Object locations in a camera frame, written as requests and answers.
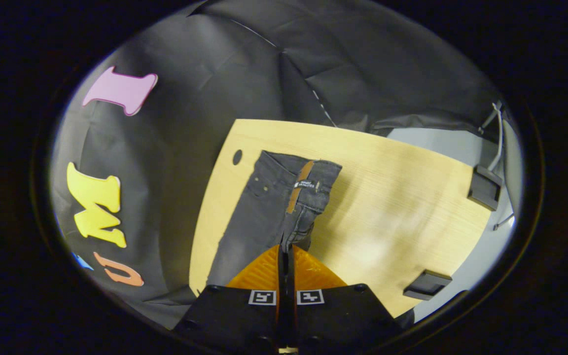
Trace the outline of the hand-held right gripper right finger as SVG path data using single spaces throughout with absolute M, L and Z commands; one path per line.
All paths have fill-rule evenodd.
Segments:
M 303 249 L 288 249 L 288 346 L 367 352 L 403 333 L 367 284 L 348 285 Z

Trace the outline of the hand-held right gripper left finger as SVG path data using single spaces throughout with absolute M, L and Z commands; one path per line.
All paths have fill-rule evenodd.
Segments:
M 277 352 L 280 246 L 226 285 L 210 284 L 173 331 L 216 352 Z

